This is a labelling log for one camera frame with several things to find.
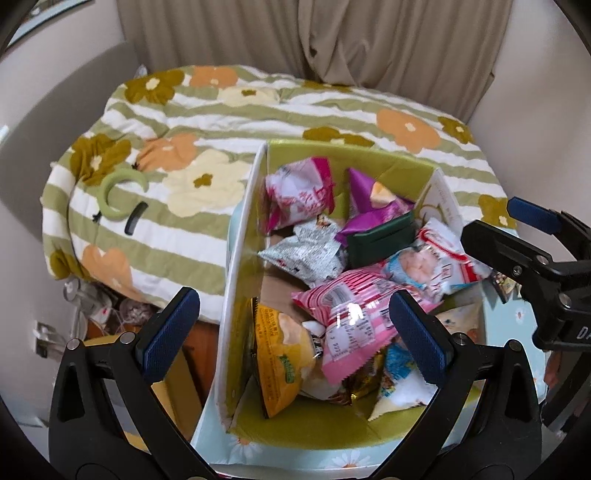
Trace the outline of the purple snack bag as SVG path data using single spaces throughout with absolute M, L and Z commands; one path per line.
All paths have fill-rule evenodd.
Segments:
M 349 218 L 335 240 L 348 246 L 349 236 L 361 234 L 399 218 L 414 208 L 412 201 L 394 194 L 380 181 L 349 168 Z

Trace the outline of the blue white snack bag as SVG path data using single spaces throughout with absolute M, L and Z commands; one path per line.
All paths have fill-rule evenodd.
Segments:
M 397 339 L 387 349 L 377 401 L 369 420 L 426 406 L 437 390 L 436 385 L 425 380 L 406 345 Z

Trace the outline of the pink striped snack bag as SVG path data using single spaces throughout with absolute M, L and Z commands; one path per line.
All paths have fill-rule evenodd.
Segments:
M 401 290 L 426 312 L 439 304 L 409 284 L 399 284 L 373 268 L 348 270 L 338 278 L 291 294 L 297 307 L 325 326 L 322 372 L 342 382 L 398 335 L 389 313 L 391 296 Z

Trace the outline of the yellow orange chip bag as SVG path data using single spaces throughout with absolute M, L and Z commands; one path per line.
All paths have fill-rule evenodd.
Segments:
M 252 301 L 256 378 L 266 418 L 276 417 L 301 392 L 324 349 L 318 336 L 290 315 Z

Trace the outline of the dark green cracker bag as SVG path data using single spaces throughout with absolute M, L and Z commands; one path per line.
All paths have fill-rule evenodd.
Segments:
M 388 259 L 415 241 L 413 212 L 394 218 L 365 232 L 346 236 L 349 267 L 358 269 Z

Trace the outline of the green striped floral blanket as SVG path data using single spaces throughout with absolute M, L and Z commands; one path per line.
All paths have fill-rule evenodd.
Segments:
M 95 280 L 158 307 L 189 286 L 200 296 L 201 319 L 218 322 L 231 214 L 259 147 L 292 138 L 429 160 L 464 220 L 515 227 L 470 129 L 447 113 L 252 67 L 187 66 L 118 86 L 100 119 L 53 164 L 41 197 L 50 275 Z M 126 220 L 110 221 L 97 194 L 120 168 L 143 173 L 149 186 L 122 185 L 136 206 Z

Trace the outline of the white red baby snack bag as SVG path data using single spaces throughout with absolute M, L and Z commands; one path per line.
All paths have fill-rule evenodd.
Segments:
M 460 238 L 436 218 L 418 230 L 411 246 L 391 256 L 383 270 L 389 279 L 415 287 L 433 302 L 486 280 L 492 272 L 468 255 Z

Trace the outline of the framed wall picture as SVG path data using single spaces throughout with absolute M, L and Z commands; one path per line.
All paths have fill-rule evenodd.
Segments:
M 11 34 L 7 46 L 11 47 L 45 23 L 87 3 L 90 3 L 90 0 L 38 1 L 18 24 L 15 32 Z

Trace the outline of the yellow-green cardboard box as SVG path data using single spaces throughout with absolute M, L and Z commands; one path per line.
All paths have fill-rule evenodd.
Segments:
M 254 160 L 240 216 L 230 225 L 228 269 L 219 329 L 214 382 L 191 444 L 217 471 L 254 477 L 266 469 L 308 475 L 363 475 L 382 463 L 420 417 L 420 407 L 369 422 L 370 398 L 359 407 L 298 397 L 273 419 L 263 413 L 250 352 L 254 345 L 252 299 L 295 319 L 304 316 L 290 300 L 297 284 L 264 265 L 266 236 L 263 180 L 280 166 L 308 157 L 329 160 L 335 182 L 335 210 L 349 212 L 349 167 L 384 183 L 419 207 L 419 217 L 436 217 L 459 232 L 461 207 L 443 171 L 429 160 L 373 148 L 304 140 L 273 140 Z

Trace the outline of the beige curtain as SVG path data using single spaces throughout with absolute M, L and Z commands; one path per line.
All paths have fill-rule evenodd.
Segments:
M 509 1 L 120 1 L 152 70 L 239 64 L 393 93 L 466 121 L 494 80 Z

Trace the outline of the silver foil snack bag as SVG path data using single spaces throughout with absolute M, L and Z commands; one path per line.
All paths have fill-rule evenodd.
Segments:
M 339 225 L 317 217 L 294 226 L 294 233 L 259 251 L 259 257 L 315 288 L 345 271 L 346 256 L 337 240 Z

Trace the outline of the pink white snack bag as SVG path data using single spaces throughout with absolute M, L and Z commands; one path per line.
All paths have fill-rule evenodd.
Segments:
M 334 179 L 325 157 L 283 165 L 264 180 L 270 210 L 266 232 L 310 220 L 335 210 Z

